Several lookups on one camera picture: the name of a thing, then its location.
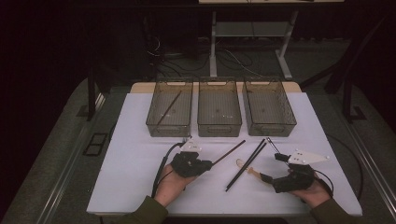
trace white table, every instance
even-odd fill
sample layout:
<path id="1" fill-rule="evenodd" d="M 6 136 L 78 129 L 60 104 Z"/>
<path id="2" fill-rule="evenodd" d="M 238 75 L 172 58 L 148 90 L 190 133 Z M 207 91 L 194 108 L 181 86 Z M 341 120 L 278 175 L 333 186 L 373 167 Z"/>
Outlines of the white table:
<path id="1" fill-rule="evenodd" d="M 136 87 L 135 92 L 144 92 Z M 119 121 L 113 133 L 100 174 L 96 181 L 88 213 L 99 216 L 133 212 L 150 195 L 157 170 L 168 149 L 181 138 L 151 137 L 146 126 L 152 93 L 130 93 L 126 96 Z M 289 101 L 298 124 L 289 137 L 272 137 L 283 154 L 296 148 L 330 156 L 329 161 L 312 164 L 334 183 L 334 199 L 351 215 L 361 216 L 361 206 L 319 124 L 305 93 L 288 92 Z M 247 160 L 262 137 L 248 135 L 244 103 L 239 95 L 243 125 L 239 137 L 224 138 L 198 136 L 198 95 L 192 99 L 191 135 L 203 148 L 199 159 L 215 161 L 242 140 L 240 148 L 189 184 L 168 210 L 170 216 L 193 217 L 285 217 L 306 214 L 309 208 L 288 193 L 275 193 L 253 175 L 243 173 L 226 192 L 225 188 L 239 171 L 236 159 Z M 178 153 L 175 148 L 170 162 Z M 273 177 L 288 174 L 288 167 L 274 159 L 274 150 L 267 145 L 251 163 L 257 171 Z"/>

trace gray floor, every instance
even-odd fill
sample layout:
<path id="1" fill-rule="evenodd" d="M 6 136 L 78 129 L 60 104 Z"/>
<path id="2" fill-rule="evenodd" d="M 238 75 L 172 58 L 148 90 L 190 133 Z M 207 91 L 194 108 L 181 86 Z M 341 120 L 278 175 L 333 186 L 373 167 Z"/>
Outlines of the gray floor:
<path id="1" fill-rule="evenodd" d="M 241 77 L 248 74 L 247 70 L 235 63 L 233 56 L 255 73 L 281 76 L 274 54 L 274 48 L 279 43 L 264 39 L 241 44 L 239 46 L 244 47 L 239 48 L 234 48 L 233 44 L 226 41 L 218 43 L 218 60 L 222 60 L 218 61 L 218 76 Z M 347 46 L 348 41 L 344 40 L 291 42 L 286 60 L 293 81 L 302 82 L 329 67 L 343 55 Z M 233 56 L 221 49 L 227 49 Z M 159 76 L 208 76 L 207 57 L 208 54 L 203 53 L 198 61 L 169 59 L 170 63 L 164 64 L 174 69 L 159 66 Z M 323 78 L 304 91 L 308 93 L 350 185 L 356 193 L 359 192 L 359 166 L 348 149 L 360 158 L 364 158 L 360 156 L 361 152 L 367 151 L 366 156 L 373 159 L 376 164 L 374 168 L 385 179 L 385 182 L 382 178 L 375 179 L 379 174 L 373 172 L 373 167 L 366 168 L 365 162 L 362 163 L 364 185 L 360 202 L 364 217 L 371 223 L 395 223 L 394 213 L 389 211 L 386 200 L 387 194 L 393 192 L 383 187 L 388 185 L 388 189 L 396 189 L 396 135 L 357 88 L 353 90 L 352 104 L 360 107 L 367 119 L 347 124 L 340 114 L 342 93 L 326 94 L 323 90 L 325 83 L 326 78 Z M 130 87 L 115 87 L 110 94 L 99 97 L 98 113 L 92 121 L 87 122 L 86 118 L 77 116 L 87 104 L 86 86 L 85 80 L 70 96 L 2 223 L 100 223 L 99 217 L 86 213 L 86 208 L 106 155 L 112 129 Z M 82 151 L 94 133 L 107 134 L 105 147 L 98 157 L 83 156 Z M 105 217 L 104 222 L 110 223 L 115 219 Z M 285 219 L 292 224 L 316 223 L 310 216 Z"/>

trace dark background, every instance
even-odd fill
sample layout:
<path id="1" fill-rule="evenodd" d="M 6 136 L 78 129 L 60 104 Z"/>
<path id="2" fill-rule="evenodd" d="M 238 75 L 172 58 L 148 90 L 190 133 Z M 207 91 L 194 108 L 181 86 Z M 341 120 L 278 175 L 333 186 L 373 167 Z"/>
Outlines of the dark background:
<path id="1" fill-rule="evenodd" d="M 354 39 L 385 12 L 383 7 L 355 8 L 353 12 L 303 10 L 293 39 Z M 158 35 L 164 44 L 178 45 L 193 57 L 195 37 L 210 32 L 211 14 L 195 12 L 194 17 L 181 20 L 185 15 L 150 14 L 152 21 L 147 26 L 142 25 L 145 13 L 78 14 L 67 2 L 0 0 L 0 220 L 68 97 L 88 71 L 93 68 L 101 91 L 150 79 L 153 72 L 145 50 L 148 35 Z M 175 27 L 183 32 L 176 35 Z M 394 27 L 395 16 L 390 14 L 351 74 L 396 131 Z"/>

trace long sleeve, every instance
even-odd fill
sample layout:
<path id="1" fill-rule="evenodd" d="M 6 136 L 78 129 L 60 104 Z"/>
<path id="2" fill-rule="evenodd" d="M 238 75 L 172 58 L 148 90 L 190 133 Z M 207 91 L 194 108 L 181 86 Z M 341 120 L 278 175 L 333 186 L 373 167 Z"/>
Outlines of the long sleeve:
<path id="1" fill-rule="evenodd" d="M 322 203 L 311 210 L 311 215 L 319 224 L 366 224 L 361 217 L 353 217 L 334 200 Z"/>
<path id="2" fill-rule="evenodd" d="M 131 214 L 120 218 L 117 224 L 161 224 L 168 211 L 160 203 L 146 196 L 145 201 Z"/>

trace person's left hand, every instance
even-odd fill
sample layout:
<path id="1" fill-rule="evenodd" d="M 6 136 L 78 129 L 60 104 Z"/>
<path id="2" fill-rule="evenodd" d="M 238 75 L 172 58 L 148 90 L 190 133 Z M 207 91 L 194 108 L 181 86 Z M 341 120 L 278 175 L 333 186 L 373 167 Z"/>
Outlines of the person's left hand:
<path id="1" fill-rule="evenodd" d="M 176 199 L 178 195 L 180 195 L 181 191 L 183 191 L 183 189 L 186 188 L 190 182 L 196 179 L 196 177 L 197 176 L 187 178 L 181 177 L 175 171 L 173 171 L 173 168 L 170 164 L 165 165 L 160 178 L 162 181 L 157 188 L 157 193 L 154 199 L 166 207 L 169 203 Z"/>

